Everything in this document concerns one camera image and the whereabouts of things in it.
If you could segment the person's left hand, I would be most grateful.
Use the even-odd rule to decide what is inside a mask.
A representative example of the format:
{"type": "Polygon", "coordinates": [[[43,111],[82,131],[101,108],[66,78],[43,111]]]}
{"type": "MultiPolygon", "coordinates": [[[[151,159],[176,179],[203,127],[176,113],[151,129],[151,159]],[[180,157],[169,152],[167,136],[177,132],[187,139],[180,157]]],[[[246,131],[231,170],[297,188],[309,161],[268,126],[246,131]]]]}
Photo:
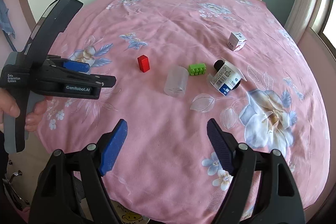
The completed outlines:
{"type": "MultiPolygon", "coordinates": [[[[47,111],[47,101],[51,101],[52,97],[46,97],[41,102],[35,104],[34,111],[27,114],[25,130],[34,132],[37,130],[44,113],[47,111]]],[[[17,118],[20,114],[20,109],[15,99],[5,89],[1,89],[1,131],[3,131],[3,114],[17,118]]]]}

